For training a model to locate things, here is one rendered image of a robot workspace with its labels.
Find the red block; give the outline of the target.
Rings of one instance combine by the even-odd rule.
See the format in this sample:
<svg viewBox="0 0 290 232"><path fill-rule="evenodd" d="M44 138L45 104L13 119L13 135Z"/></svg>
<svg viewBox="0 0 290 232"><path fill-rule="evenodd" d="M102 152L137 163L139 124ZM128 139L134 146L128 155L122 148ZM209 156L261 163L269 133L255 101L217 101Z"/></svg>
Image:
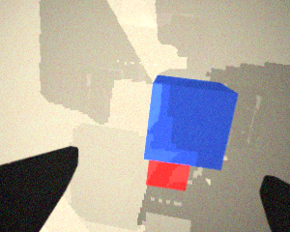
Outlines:
<svg viewBox="0 0 290 232"><path fill-rule="evenodd" d="M146 186L186 191L188 165L149 160Z"/></svg>

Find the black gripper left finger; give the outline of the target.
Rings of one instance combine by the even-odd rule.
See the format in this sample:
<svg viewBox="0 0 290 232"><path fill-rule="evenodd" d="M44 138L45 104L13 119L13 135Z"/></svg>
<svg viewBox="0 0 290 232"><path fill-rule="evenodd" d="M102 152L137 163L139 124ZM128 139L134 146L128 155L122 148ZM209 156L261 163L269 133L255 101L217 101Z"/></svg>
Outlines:
<svg viewBox="0 0 290 232"><path fill-rule="evenodd" d="M78 148L0 164L0 232L41 232L78 165Z"/></svg>

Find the blue block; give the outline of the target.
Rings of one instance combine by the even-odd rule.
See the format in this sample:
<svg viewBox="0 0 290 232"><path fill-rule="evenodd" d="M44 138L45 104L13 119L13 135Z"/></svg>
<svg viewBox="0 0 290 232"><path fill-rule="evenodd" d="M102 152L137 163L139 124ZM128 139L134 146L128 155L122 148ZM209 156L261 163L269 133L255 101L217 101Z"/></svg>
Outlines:
<svg viewBox="0 0 290 232"><path fill-rule="evenodd" d="M144 159L221 170L237 97L220 82L157 75Z"/></svg>

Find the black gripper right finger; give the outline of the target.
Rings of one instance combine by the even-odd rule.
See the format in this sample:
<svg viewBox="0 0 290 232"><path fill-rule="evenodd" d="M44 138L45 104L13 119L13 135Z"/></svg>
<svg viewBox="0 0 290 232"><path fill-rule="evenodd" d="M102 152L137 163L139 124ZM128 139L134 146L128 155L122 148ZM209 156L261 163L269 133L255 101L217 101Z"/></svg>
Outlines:
<svg viewBox="0 0 290 232"><path fill-rule="evenodd" d="M290 185L278 177L265 175L259 195L271 231L290 232Z"/></svg>

